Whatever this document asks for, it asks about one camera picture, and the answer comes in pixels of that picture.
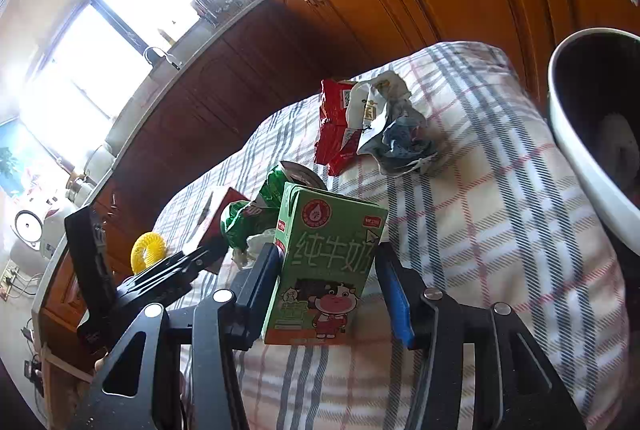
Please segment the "person's left hand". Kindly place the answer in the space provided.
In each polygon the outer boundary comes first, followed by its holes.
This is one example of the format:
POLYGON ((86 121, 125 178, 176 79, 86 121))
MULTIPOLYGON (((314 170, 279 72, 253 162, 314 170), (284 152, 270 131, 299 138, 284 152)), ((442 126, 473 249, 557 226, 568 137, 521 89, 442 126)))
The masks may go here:
POLYGON ((99 358, 99 359, 94 363, 94 371, 95 371, 95 372, 99 372, 99 371, 103 368, 103 366, 104 366, 104 364, 105 364, 105 361, 106 361, 106 355, 104 355, 104 357, 103 357, 103 358, 99 358))

